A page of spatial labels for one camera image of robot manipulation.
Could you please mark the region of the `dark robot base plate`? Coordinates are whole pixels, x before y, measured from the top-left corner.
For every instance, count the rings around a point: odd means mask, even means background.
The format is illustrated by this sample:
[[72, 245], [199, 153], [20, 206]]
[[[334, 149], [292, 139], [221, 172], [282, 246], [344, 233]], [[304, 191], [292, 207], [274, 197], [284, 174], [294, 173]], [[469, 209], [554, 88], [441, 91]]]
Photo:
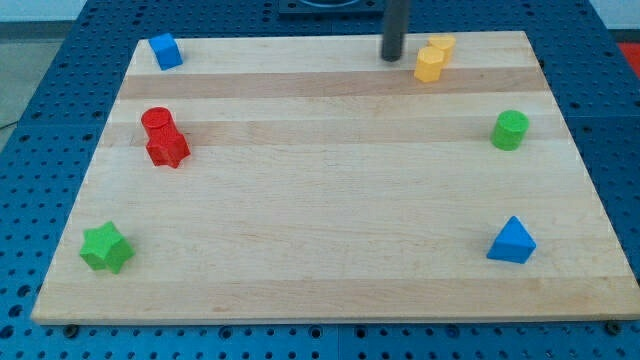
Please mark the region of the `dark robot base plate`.
[[278, 0], [278, 14], [283, 16], [381, 15], [384, 0]]

